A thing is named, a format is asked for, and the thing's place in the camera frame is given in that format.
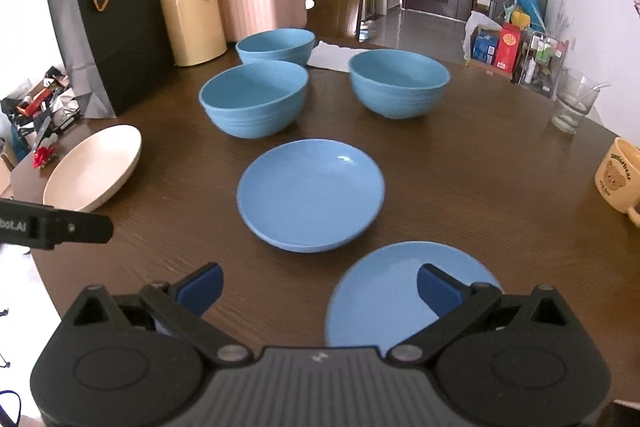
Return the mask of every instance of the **robotic arm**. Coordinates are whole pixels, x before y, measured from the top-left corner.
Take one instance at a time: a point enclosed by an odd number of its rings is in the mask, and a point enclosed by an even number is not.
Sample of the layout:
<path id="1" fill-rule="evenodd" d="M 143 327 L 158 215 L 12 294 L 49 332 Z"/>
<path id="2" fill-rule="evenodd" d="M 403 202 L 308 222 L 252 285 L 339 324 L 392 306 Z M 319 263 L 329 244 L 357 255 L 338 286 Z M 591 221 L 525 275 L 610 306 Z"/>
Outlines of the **robotic arm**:
<path id="1" fill-rule="evenodd" d="M 0 201 L 0 241 L 105 243 L 108 217 Z M 90 285 L 31 374 L 47 426 L 583 427 L 607 397 L 604 359 L 556 289 L 503 295 L 430 264 L 417 292 L 432 325 L 376 347 L 250 349 L 200 316 L 220 297 L 215 263 L 170 285 L 111 296 Z"/>

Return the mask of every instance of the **plate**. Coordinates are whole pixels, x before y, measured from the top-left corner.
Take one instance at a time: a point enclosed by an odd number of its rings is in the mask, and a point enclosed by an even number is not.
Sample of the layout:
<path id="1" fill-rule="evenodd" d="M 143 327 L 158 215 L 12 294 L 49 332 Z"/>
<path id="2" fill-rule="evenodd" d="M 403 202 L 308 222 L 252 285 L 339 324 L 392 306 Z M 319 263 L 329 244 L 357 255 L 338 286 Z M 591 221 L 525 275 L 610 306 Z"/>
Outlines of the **plate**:
<path id="1" fill-rule="evenodd" d="M 465 284 L 497 280 L 457 248 L 411 241 L 373 251 L 354 264 L 335 287 L 324 323 L 327 346 L 389 348 L 437 320 L 420 299 L 418 270 L 425 263 Z"/>
<path id="2" fill-rule="evenodd" d="M 91 135 L 56 166 L 42 203 L 63 210 L 95 210 L 129 179 L 141 148 L 140 131 L 131 125 L 115 125 Z"/>
<path id="3" fill-rule="evenodd" d="M 316 253 L 358 237 L 384 197 L 382 172 L 364 152 L 333 140 L 299 140 L 249 165 L 238 185 L 238 210 L 270 245 Z"/>

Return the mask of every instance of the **black shopping bag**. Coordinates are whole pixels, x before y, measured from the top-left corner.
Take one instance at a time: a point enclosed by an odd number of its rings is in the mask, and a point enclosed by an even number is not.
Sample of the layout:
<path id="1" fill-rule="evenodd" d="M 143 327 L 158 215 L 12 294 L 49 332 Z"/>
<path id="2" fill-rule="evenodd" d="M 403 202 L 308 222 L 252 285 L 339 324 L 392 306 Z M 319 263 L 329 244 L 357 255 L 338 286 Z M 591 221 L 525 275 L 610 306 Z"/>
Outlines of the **black shopping bag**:
<path id="1" fill-rule="evenodd" d="M 160 0 L 47 0 L 82 116 L 113 118 L 174 64 Z"/>

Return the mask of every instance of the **wooden chair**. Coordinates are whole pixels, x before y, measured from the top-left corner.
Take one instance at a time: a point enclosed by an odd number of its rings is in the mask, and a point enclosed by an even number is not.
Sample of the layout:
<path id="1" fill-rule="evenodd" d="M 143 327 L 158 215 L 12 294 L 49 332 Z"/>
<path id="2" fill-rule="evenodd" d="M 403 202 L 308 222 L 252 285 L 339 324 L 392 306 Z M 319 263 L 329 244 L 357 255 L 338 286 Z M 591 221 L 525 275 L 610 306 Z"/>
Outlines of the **wooden chair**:
<path id="1" fill-rule="evenodd" d="M 363 0 L 312 0 L 306 11 L 306 28 L 318 38 L 357 39 Z"/>

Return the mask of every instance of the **yellow thermos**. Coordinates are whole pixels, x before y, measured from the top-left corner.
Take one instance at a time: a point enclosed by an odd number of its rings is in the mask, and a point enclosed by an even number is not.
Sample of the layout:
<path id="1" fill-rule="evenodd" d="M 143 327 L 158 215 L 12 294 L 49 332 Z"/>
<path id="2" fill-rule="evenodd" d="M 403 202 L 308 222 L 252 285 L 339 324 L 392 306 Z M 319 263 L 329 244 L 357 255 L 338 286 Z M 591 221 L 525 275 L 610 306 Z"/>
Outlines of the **yellow thermos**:
<path id="1" fill-rule="evenodd" d="M 161 0 L 177 66 L 193 66 L 226 51 L 218 0 Z"/>

